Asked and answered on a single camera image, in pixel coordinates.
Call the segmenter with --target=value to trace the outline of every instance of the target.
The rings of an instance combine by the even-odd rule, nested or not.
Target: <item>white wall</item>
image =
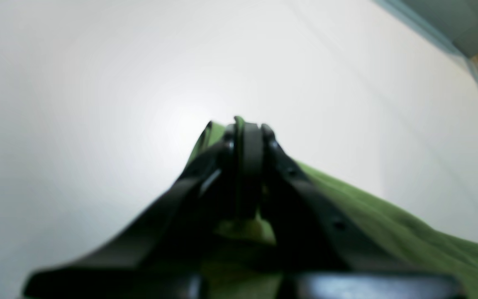
[[[236,114],[478,242],[466,69],[366,0],[0,0],[0,298],[116,233]]]

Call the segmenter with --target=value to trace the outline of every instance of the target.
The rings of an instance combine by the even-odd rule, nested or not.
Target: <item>green fabric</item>
[[[236,118],[237,123],[244,123]],[[224,126],[210,123],[202,134],[190,157],[192,161],[199,153],[217,142],[224,134]],[[423,221],[392,204],[357,189],[345,182],[323,174],[314,168],[296,161],[313,184],[334,201],[375,242],[400,259],[425,267],[429,271],[457,276],[463,283],[470,299],[478,299],[478,244],[432,229]],[[256,229],[243,228],[245,240],[267,236],[266,227],[260,223],[251,225]],[[220,235],[233,239],[228,232]],[[218,276],[226,276],[226,267],[220,267]],[[267,274],[251,271],[242,279],[216,280],[210,282],[216,298],[271,298],[275,296],[279,272]]]

